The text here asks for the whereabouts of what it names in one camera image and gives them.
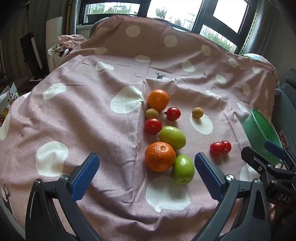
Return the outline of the grey sofa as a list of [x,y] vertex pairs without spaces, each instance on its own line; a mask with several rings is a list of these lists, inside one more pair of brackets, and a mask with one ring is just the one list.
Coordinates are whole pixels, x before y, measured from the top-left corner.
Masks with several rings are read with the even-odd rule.
[[284,82],[276,89],[271,121],[282,146],[295,153],[295,69],[285,75]]

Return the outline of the crumpled pink clothing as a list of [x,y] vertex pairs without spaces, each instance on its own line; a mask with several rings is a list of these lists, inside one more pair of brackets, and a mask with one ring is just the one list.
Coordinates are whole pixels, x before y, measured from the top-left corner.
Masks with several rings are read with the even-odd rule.
[[86,41],[83,35],[60,35],[58,36],[59,44],[68,49],[74,49]]

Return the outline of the lone tan longan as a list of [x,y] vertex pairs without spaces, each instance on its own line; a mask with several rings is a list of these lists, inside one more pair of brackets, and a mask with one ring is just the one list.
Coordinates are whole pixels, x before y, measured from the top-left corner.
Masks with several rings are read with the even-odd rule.
[[201,118],[204,115],[204,111],[200,107],[196,107],[192,110],[192,116],[194,118]]

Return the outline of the green plastic bowl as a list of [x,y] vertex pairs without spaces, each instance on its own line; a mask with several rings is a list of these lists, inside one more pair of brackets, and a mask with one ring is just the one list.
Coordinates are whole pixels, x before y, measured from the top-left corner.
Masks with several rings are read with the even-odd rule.
[[251,147],[256,152],[274,166],[282,163],[279,158],[264,148],[264,143],[267,140],[272,141],[279,147],[281,147],[281,143],[276,131],[260,111],[253,108],[242,127],[248,137]]

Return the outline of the tomato of pair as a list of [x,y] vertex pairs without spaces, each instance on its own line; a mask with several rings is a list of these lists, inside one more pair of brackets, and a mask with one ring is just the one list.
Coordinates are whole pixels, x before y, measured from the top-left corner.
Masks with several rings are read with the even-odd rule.
[[229,141],[223,140],[221,143],[223,144],[225,154],[229,153],[232,150],[232,145]]
[[214,142],[210,145],[210,152],[215,156],[224,154],[224,144],[222,142]]

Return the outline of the large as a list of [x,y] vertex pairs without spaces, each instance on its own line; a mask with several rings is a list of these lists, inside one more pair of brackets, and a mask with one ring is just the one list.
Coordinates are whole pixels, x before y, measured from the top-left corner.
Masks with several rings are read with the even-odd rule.
[[154,172],[168,171],[174,164],[176,153],[172,146],[165,142],[154,142],[144,153],[144,163]]

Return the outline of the pink polka dot cloth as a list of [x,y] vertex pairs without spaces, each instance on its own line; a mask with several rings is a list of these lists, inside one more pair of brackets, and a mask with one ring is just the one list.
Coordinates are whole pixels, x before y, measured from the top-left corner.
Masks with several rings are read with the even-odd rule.
[[213,161],[245,179],[242,122],[253,108],[271,118],[276,82],[265,60],[159,21],[113,16],[11,105],[1,126],[1,208],[24,236],[34,180],[57,180],[95,152],[101,166],[78,206],[104,240],[191,240],[217,203],[199,175],[183,186],[144,165],[158,140],[144,131],[149,94],[164,90],[181,111],[177,121],[162,117],[185,134],[180,153],[209,154],[227,140],[232,151]]

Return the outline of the black framed window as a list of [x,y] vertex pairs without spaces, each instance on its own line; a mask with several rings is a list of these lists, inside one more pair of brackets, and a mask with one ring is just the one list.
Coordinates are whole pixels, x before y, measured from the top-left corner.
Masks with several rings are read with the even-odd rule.
[[162,21],[176,30],[199,34],[223,50],[238,54],[246,42],[258,1],[79,1],[78,25],[113,15]]

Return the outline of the red tomato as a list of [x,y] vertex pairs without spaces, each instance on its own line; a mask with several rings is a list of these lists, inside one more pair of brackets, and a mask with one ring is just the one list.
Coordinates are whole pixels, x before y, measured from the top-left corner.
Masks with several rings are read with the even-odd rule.
[[181,111],[176,107],[168,108],[163,114],[169,121],[176,121],[181,117]]
[[162,122],[157,118],[150,118],[145,121],[144,130],[149,135],[158,134],[163,128]]

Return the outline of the white printed paper bag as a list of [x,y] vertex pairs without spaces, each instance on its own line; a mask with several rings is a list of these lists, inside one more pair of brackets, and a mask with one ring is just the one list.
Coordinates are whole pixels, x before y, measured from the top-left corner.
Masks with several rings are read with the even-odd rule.
[[0,104],[0,125],[4,123],[8,111],[13,104],[13,102],[19,98],[18,90],[13,83],[11,87],[7,86],[1,93],[1,104]]

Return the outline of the green apple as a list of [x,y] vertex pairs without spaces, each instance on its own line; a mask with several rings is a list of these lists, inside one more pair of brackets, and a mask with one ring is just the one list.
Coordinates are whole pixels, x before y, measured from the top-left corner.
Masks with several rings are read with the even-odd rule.
[[191,158],[185,154],[178,155],[171,169],[173,180],[178,184],[186,185],[193,180],[194,174],[195,166]]
[[158,134],[159,140],[171,145],[175,150],[186,145],[185,134],[174,126],[164,126]]

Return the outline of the tan longan beside orange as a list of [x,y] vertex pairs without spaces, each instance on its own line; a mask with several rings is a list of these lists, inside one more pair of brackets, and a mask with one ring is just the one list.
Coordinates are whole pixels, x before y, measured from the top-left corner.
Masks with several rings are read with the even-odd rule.
[[159,112],[156,109],[154,109],[154,108],[149,108],[145,112],[145,118],[147,120],[149,120],[151,118],[158,119],[159,118]]

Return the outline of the orange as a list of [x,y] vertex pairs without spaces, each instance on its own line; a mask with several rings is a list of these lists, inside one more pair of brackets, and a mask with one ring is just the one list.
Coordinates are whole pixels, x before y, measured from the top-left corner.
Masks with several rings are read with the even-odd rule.
[[147,98],[147,105],[158,112],[162,112],[170,101],[169,95],[162,89],[155,89]]

